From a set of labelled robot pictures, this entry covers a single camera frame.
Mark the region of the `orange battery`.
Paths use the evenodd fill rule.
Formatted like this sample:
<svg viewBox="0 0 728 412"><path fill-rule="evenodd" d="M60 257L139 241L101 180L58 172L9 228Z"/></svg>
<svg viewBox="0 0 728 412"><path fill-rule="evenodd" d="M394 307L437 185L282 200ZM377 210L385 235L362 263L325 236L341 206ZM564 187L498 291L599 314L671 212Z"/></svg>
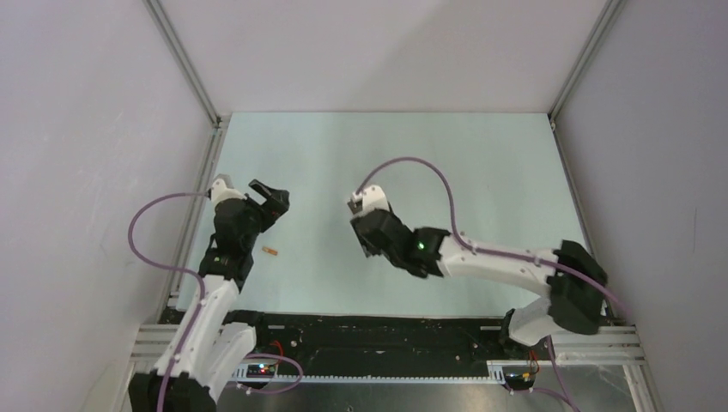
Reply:
<svg viewBox="0 0 728 412"><path fill-rule="evenodd" d="M268 253L268 254L270 254L272 256L277 256L278 253L279 253L277 250L272 249L272 248L269 248L269 247L266 247L266 246L264 246L262 248L262 251L265 252L265 253Z"/></svg>

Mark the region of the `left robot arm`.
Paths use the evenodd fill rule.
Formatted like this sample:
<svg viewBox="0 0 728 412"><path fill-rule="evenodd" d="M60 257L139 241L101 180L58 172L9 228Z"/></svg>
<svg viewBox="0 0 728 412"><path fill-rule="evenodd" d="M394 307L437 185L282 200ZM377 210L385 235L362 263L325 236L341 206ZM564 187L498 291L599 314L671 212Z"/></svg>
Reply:
<svg viewBox="0 0 728 412"><path fill-rule="evenodd" d="M258 236L290 206L286 190L256 179L249 186L263 197L262 203L235 189L224 174L204 193L214 209L214 231L197 270L190 273L197 291L162 356L150 371L132 376L132 410L215 411L242 359L269 350L271 335L266 329L224 322L251 272Z"/></svg>

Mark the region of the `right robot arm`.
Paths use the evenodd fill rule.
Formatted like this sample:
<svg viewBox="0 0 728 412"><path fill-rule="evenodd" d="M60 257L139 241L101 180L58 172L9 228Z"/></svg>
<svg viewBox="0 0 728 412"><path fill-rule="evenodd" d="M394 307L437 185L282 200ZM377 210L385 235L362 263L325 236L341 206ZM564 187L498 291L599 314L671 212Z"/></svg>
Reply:
<svg viewBox="0 0 728 412"><path fill-rule="evenodd" d="M473 277L537 294L534 302L504 317L498 343L510 358L522 357L561 330L599 332L608 277L576 242L534 252L486 249L445 229L411 230L384 209L357 215L350 224L366 256L382 256L412 276Z"/></svg>

